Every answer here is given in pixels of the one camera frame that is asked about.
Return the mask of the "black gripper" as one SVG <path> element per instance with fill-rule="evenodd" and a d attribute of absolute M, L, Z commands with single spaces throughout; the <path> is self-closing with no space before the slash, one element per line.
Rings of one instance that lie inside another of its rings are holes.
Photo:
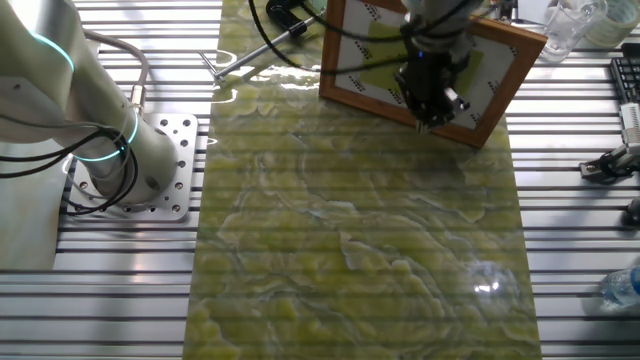
<path fill-rule="evenodd" d="M 416 118 L 415 129 L 419 134 L 450 123 L 470 108 L 470 103 L 456 90 L 456 81 L 469 64 L 469 52 L 455 58 L 449 52 L 430 53 L 411 48 L 408 55 L 409 61 L 394 78 L 407 108 Z"/>

